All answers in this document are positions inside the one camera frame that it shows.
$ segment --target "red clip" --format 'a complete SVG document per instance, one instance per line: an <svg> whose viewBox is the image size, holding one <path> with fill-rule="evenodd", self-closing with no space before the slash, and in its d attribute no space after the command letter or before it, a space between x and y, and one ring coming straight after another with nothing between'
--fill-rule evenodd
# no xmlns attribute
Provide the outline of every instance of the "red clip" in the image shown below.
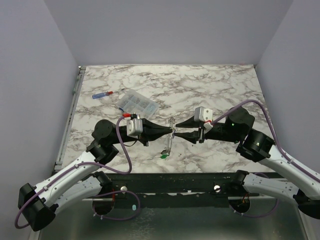
<svg viewBox="0 0 320 240"><path fill-rule="evenodd" d="M124 114L122 114L122 116L123 116L124 118L130 118L130 117L131 117L131 114L130 114L130 113L124 113Z"/></svg>

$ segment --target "robotic arm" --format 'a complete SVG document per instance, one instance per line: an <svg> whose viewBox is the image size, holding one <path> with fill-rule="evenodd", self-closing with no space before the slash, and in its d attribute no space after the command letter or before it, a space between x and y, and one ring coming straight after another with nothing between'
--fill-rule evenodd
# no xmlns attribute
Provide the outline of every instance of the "robotic arm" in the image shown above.
<svg viewBox="0 0 320 240"><path fill-rule="evenodd" d="M95 171L107 168L119 174L129 174L132 169L128 155L126 155L129 162L127 172L105 166L119 152L113 144L123 145L126 142L139 141L148 146L149 141L173 132L170 127L140 119L136 114L124 114L124 117L130 119L127 120L126 126L121 127L119 127L120 120L117 126L108 120L99 121L92 133L94 141L80 157L43 182L35 186L27 183L21 187L18 199L20 211L15 221L17 228L27 226L18 226L21 213L31 228L38 231L46 227L56 214L73 203L91 196L113 192L114 186L107 175ZM212 121L213 111L198 107L193 117L176 124L177 128L198 128L198 130L177 132L174 135L194 144L203 143L205 140L239 143L236 151L241 156L273 169L290 182L267 179L238 170L231 181L233 186L238 186L241 193L264 194L297 204L303 213L320 219L318 173L284 153L273 139L253 129L255 118L241 106L234 107L231 113L220 119L223 117L226 117L225 123L218 122L219 119Z"/></svg>

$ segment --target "clear plastic container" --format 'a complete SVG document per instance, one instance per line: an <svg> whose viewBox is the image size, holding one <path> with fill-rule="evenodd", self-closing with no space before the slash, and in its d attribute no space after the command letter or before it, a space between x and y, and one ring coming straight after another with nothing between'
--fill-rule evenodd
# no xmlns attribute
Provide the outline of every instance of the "clear plastic container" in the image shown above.
<svg viewBox="0 0 320 240"><path fill-rule="evenodd" d="M140 114L142 119L150 119L159 108L158 103L137 93L135 90L129 90L115 105L125 113Z"/></svg>

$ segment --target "dark gray floor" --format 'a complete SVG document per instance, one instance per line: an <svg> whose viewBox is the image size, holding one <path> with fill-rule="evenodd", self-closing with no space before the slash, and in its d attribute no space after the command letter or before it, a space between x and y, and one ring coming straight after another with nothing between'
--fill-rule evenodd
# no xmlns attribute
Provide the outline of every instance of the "dark gray floor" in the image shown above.
<svg viewBox="0 0 320 240"><path fill-rule="evenodd" d="M251 200L251 214L273 207L274 199ZM229 208L143 209L132 220L118 222L93 217L91 201L60 213L40 233L41 240L306 240L297 208L281 202L264 218L246 218ZM114 210L124 217L132 210Z"/></svg>

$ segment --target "tabletop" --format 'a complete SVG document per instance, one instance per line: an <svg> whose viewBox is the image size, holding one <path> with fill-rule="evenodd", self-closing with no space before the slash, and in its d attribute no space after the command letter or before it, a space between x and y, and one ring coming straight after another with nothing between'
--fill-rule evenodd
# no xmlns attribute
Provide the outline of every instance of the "tabletop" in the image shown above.
<svg viewBox="0 0 320 240"><path fill-rule="evenodd" d="M253 65L100 65L88 66L79 93L71 132L67 142L63 166L76 159L93 141L96 123L107 119L116 123L122 112L116 102L124 92L93 99L92 95L132 89L157 102L159 110L149 119L169 126L169 119L183 122L194 115L195 108L213 109L213 119L236 104L254 99L265 105L264 97ZM265 117L257 105L244 106L255 117L253 128L271 136ZM172 141L170 156L160 158L167 137L143 146L139 142L128 147L133 173L216 173L245 170L270 172L271 169L249 161L236 152L231 142L206 140L192 144L182 138ZM128 163L119 144L119 154L108 166L120 171Z"/></svg>

